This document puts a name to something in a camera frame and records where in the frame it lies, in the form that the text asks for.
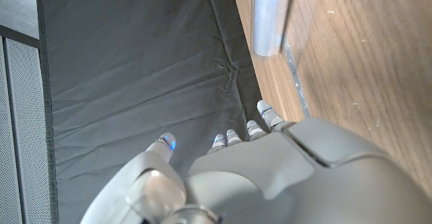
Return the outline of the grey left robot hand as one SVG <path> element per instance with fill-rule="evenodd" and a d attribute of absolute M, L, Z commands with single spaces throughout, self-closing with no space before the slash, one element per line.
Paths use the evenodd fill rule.
<path fill-rule="evenodd" d="M 268 126 L 249 138 L 215 137 L 185 178 L 170 166 L 166 133 L 125 164 L 83 223 L 430 223 L 431 199 L 372 142 L 328 121 L 284 120 L 265 101 Z"/>

